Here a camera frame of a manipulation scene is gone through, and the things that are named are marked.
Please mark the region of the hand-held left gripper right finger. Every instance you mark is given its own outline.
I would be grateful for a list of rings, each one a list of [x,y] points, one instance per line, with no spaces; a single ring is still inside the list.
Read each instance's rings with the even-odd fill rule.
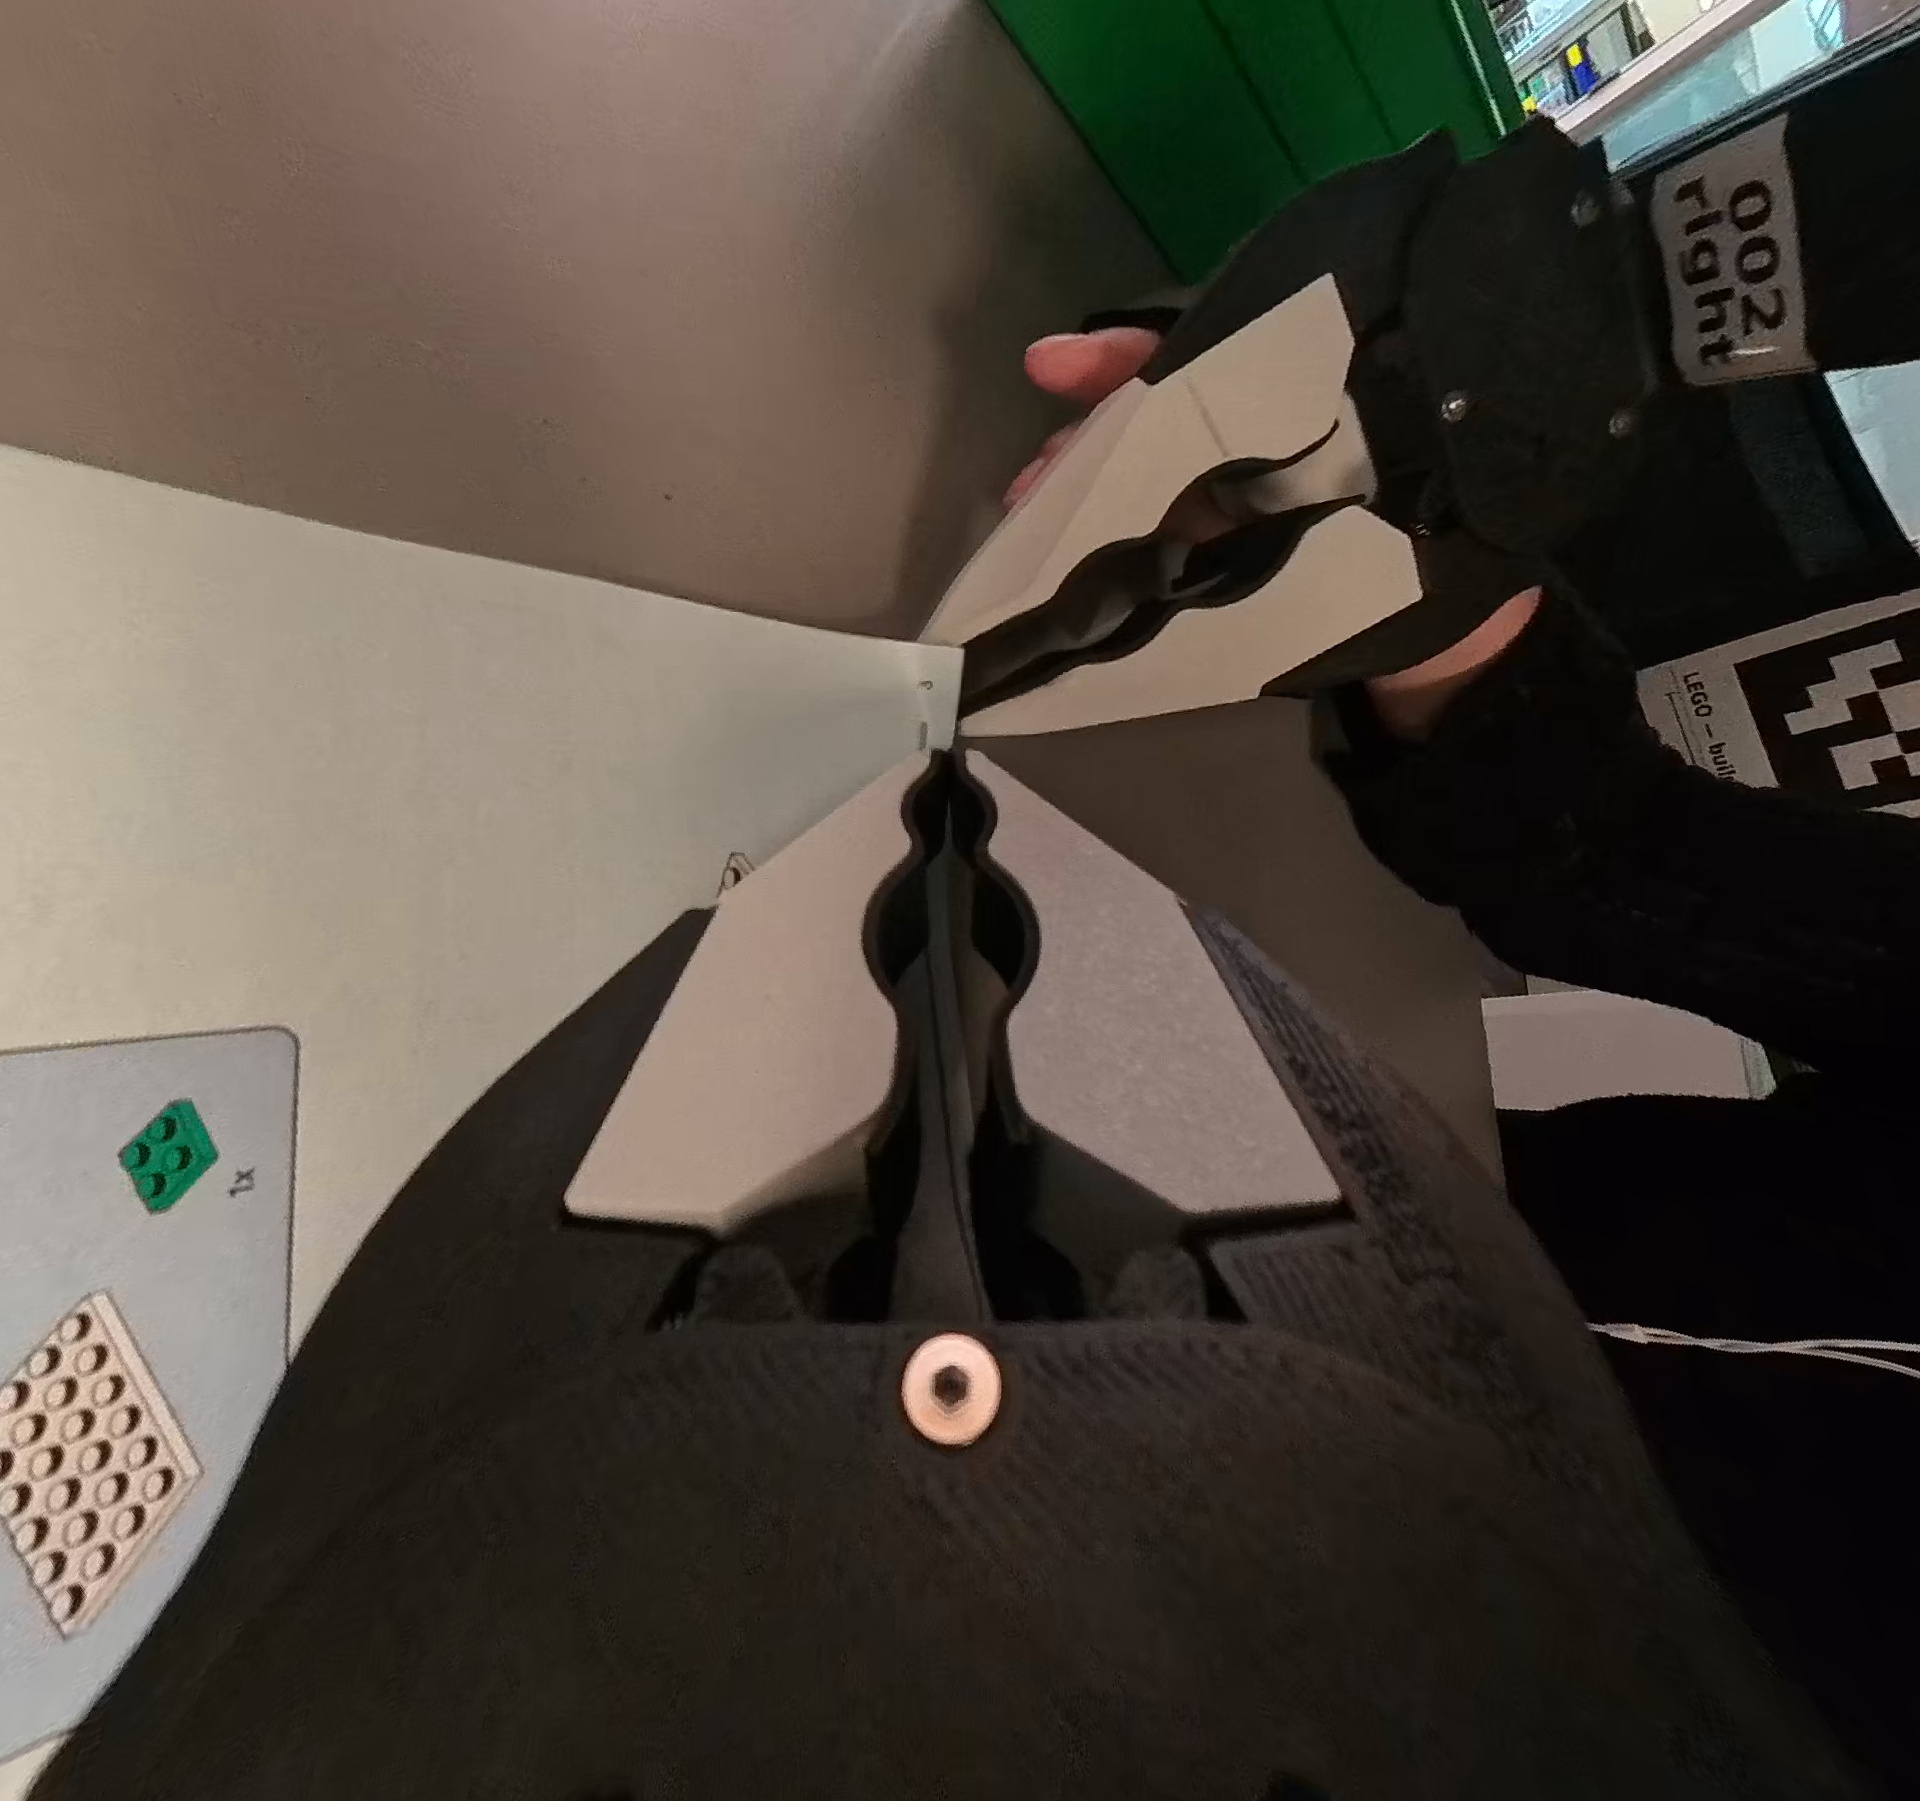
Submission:
[[[1319,1135],[1241,1021],[1183,902],[966,755],[989,804],[984,866],[1035,924],[1009,981],[1018,1112],[1066,1154],[1062,1218],[1284,1218],[1343,1205]]]

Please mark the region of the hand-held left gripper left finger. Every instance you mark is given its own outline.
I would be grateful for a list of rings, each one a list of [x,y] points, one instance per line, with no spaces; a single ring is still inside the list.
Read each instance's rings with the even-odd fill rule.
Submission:
[[[865,915],[912,866],[914,755],[726,890],[566,1191],[594,1223],[745,1233],[842,1195],[895,1089]]]

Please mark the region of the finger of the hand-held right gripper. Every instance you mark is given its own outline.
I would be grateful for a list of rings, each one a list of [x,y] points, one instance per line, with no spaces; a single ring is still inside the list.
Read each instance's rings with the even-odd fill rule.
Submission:
[[[1343,288],[1312,282],[1172,373],[1127,380],[950,582],[922,638],[961,652],[966,679],[1052,679],[1150,637],[1163,608],[1276,570],[1312,516],[1372,512],[1349,362]],[[1284,468],[1284,508],[1188,561],[1163,521],[1221,468]]]
[[[1239,708],[1422,597],[1411,543],[1367,508],[1312,516],[1276,570],[1247,570],[1216,597],[1163,608],[1127,652],[1078,653],[1062,673],[961,708],[966,738],[1023,738]]]

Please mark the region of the lego instruction booklet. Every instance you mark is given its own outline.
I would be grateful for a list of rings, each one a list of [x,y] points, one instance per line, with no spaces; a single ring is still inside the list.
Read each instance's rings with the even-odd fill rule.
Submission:
[[[831,637],[6,449],[6,1379],[107,1294],[201,1484],[62,1634],[6,1551],[6,1796],[180,1582],[432,1143],[732,871],[954,736]]]

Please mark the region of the person's right forearm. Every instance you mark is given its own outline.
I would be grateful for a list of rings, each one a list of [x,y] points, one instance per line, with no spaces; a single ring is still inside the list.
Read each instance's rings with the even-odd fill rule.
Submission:
[[[1329,774],[1385,871],[1508,968],[1718,1021],[1815,1073],[1920,1044],[1913,821],[1718,781],[1641,712],[1599,618],[1546,595],[1427,736],[1330,694]]]

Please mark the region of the person's right hand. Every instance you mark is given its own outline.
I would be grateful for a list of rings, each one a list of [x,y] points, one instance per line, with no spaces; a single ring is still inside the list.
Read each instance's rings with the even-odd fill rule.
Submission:
[[[1078,416],[1044,439],[1044,449],[1012,475],[1006,508],[1012,508],[1044,468],[1070,444],[1078,428],[1112,398],[1157,355],[1163,335],[1150,326],[1100,326],[1100,333],[1052,333],[1023,349],[1023,380],[1078,409]],[[1178,543],[1188,561],[1209,561],[1209,543],[1239,534],[1234,508],[1209,489],[1178,492],[1168,512],[1163,534]],[[1458,638],[1427,653],[1422,662],[1367,679],[1367,702],[1376,719],[1418,744],[1437,719],[1508,660],[1508,652],[1530,630],[1546,608],[1546,589],[1520,589],[1473,622]]]

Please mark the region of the white paper sheet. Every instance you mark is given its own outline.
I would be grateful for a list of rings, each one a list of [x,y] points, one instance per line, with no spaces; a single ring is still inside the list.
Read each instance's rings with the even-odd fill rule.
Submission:
[[[1590,1099],[1770,1099],[1772,1064],[1757,1044],[1651,1002],[1548,993],[1478,1006],[1494,1099],[1548,1112]]]

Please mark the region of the printed marker card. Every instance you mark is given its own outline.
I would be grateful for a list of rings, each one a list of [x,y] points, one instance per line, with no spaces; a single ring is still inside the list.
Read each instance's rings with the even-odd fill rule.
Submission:
[[[1695,774],[1799,803],[1920,810],[1913,610],[1751,637],[1641,673],[1651,732]]]

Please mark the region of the person's dark clothing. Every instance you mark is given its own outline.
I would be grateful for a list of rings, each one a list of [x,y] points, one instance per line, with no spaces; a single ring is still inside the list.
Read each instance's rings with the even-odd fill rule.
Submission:
[[[1920,1778],[1913,1377],[1718,1343],[1913,1345],[1913,1109],[1796,1078],[1770,1099],[1500,1112],[1502,1180],[1599,1329],[1668,1493],[1770,1656],[1887,1788]]]

